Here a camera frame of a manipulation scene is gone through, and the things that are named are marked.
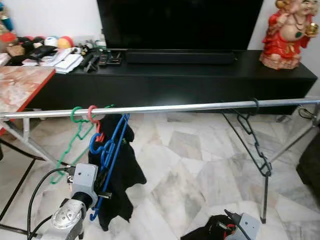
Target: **yellow ball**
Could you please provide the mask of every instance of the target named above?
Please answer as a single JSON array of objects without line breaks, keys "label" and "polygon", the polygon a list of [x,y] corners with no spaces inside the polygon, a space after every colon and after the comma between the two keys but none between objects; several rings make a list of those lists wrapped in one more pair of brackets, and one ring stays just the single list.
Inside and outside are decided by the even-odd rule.
[{"label": "yellow ball", "polygon": [[65,38],[59,38],[58,40],[58,48],[59,49],[69,49],[71,48],[70,42]]}]

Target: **red figurine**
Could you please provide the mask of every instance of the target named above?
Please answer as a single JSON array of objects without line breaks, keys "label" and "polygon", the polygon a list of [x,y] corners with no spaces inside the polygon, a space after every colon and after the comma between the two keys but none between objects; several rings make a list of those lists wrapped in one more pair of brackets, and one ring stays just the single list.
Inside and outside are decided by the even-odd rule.
[{"label": "red figurine", "polygon": [[300,47],[318,34],[312,16],[318,12],[317,0],[277,0],[279,11],[269,18],[260,61],[272,69],[294,69],[301,60]]}]

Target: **tv screen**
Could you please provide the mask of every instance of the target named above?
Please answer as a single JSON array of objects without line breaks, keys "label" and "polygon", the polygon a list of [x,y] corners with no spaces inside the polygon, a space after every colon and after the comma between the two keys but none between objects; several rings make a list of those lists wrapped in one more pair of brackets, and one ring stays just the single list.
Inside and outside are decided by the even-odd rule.
[{"label": "tv screen", "polygon": [[109,49],[245,50],[263,0],[97,0]]}]

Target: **marble floor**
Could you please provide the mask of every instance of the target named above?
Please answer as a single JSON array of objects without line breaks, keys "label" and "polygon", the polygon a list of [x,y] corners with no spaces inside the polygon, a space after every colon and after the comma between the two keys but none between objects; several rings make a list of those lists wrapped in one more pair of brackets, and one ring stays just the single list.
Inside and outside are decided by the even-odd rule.
[{"label": "marble floor", "polygon": [[[234,115],[228,117],[253,149],[253,139],[236,124]],[[222,115],[132,114],[129,124],[135,131],[132,146],[147,183],[136,184],[126,191],[134,206],[130,223],[116,217],[111,221],[109,231],[103,232],[98,219],[91,222],[87,215],[85,240],[178,240],[202,227],[211,215],[223,214],[224,209],[248,213],[259,219],[262,177]],[[257,115],[252,117],[251,124],[261,150],[270,157],[305,122],[291,116],[279,123],[277,116]],[[57,159],[77,131],[77,126],[68,118],[51,118],[34,125],[32,138]],[[74,143],[66,162],[72,162],[88,146],[93,133],[91,131],[85,140]],[[320,239],[320,207],[295,169],[314,134],[311,132],[272,165],[267,223],[260,227],[257,240]],[[21,142],[9,140],[26,149]],[[31,161],[5,146],[2,148],[0,209]],[[80,161],[87,160],[85,155]],[[41,177],[53,168],[48,162],[36,162],[2,224],[26,229],[31,194]],[[32,207],[32,229],[68,197],[70,187],[66,178],[55,185],[46,180]],[[46,227],[44,225],[39,232],[43,233]],[[26,237],[0,229],[0,239],[25,240]]]}]

